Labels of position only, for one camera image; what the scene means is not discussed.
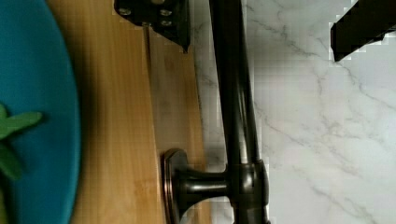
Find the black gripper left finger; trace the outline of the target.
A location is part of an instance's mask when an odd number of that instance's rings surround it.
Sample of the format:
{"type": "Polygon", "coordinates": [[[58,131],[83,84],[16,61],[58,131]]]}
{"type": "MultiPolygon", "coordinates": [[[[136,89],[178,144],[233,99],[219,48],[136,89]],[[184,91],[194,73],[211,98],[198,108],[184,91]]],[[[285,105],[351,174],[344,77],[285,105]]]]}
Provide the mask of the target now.
{"type": "Polygon", "coordinates": [[[136,26],[150,26],[157,34],[181,46],[191,44],[189,0],[114,0],[114,9],[136,26]]]}

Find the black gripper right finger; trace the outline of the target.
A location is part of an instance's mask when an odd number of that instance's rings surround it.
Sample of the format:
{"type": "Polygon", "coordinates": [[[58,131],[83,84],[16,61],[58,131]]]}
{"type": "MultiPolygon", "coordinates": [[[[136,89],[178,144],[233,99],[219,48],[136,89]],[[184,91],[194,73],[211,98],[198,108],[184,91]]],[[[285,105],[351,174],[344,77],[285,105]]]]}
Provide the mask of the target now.
{"type": "Polygon", "coordinates": [[[331,28],[331,48],[336,62],[361,47],[381,41],[394,32],[396,0],[358,0],[331,28]]]}

